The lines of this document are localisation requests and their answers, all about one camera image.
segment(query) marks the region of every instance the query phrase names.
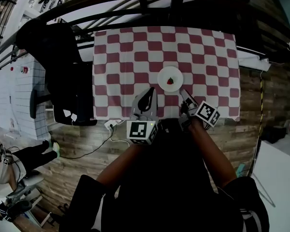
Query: striped sleeve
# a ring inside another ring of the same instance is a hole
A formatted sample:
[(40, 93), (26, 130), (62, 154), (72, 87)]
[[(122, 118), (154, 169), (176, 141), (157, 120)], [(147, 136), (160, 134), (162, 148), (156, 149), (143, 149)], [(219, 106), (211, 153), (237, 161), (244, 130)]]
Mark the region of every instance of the striped sleeve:
[(90, 231), (105, 193), (106, 189), (100, 182), (82, 175), (68, 212), (60, 223), (59, 232)]
[(243, 217), (244, 232), (268, 232), (269, 218), (265, 206), (259, 196), (255, 181), (250, 177), (240, 177), (220, 189), (232, 198)]

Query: black pants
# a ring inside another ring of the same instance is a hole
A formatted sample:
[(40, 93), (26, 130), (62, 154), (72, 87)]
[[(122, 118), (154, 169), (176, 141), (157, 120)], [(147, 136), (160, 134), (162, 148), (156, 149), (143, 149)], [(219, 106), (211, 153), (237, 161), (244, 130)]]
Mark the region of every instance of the black pants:
[(23, 163), (26, 172), (30, 172), (37, 167), (43, 166), (44, 164), (49, 163), (53, 159), (57, 158), (57, 153), (55, 151), (42, 154), (49, 147), (48, 141), (43, 141), (41, 145), (34, 147), (24, 148), (19, 150), (13, 155), (17, 156), (19, 160)]

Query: strawberry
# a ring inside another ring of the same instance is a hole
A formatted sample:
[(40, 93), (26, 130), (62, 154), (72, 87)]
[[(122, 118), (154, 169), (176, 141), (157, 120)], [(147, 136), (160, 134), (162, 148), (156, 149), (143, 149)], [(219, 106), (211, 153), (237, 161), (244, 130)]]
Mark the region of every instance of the strawberry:
[(171, 84), (173, 84), (173, 83), (174, 83), (173, 79), (172, 79), (172, 78), (169, 78), (167, 84), (168, 84), (168, 85), (171, 85)]

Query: green object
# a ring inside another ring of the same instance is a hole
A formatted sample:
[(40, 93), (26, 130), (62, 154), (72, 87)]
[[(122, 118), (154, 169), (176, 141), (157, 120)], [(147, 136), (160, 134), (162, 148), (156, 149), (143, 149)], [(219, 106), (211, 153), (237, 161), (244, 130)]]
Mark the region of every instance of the green object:
[(243, 169), (245, 168), (245, 164), (241, 163), (237, 170), (236, 170), (236, 176), (237, 177), (242, 177), (242, 172), (243, 172)]
[(58, 143), (53, 143), (53, 150), (57, 153), (57, 158), (60, 157), (60, 146)]

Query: black and yellow striped pole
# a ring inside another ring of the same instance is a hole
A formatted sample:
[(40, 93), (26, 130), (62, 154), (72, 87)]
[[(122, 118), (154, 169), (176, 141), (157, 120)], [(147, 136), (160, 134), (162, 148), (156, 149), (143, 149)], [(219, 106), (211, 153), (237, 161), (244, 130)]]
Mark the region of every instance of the black and yellow striped pole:
[(261, 134), (262, 121), (263, 121), (263, 80), (262, 80), (262, 72), (260, 73), (260, 93), (261, 93), (261, 117), (260, 117), (259, 137), (260, 137), (260, 134)]

